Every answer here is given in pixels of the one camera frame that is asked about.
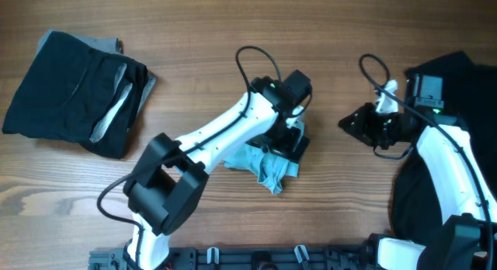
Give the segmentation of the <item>light blue t-shirt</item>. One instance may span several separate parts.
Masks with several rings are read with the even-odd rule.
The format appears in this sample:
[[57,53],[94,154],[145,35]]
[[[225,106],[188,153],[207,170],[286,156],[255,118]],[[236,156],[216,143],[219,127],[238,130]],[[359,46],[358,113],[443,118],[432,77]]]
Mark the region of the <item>light blue t-shirt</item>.
[[243,144],[224,159],[224,166],[229,169],[250,171],[257,177],[257,182],[265,186],[272,194],[283,191],[284,177],[296,178],[299,164],[266,150],[266,146]]

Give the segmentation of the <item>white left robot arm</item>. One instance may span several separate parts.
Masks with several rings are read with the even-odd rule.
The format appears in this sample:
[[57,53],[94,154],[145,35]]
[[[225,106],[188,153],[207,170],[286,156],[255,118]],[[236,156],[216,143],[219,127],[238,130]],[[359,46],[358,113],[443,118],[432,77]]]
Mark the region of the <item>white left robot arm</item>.
[[172,139],[154,137],[123,192],[138,225],[124,255],[132,269],[156,269],[169,255],[171,235],[196,209],[210,173],[223,161],[267,175],[294,174],[309,139],[301,103],[311,95],[299,70],[284,81],[255,78],[228,111]]

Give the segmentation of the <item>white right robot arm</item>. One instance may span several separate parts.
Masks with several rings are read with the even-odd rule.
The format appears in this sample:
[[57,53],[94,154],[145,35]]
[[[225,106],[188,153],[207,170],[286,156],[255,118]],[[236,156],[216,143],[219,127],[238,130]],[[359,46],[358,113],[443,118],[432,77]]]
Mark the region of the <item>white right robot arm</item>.
[[377,101],[341,119],[339,127],[373,149],[410,140],[428,170],[440,226],[426,243],[374,235],[362,262],[382,269],[494,269],[496,201],[463,120],[443,112],[443,79],[415,75],[404,101],[396,89],[395,80],[378,85]]

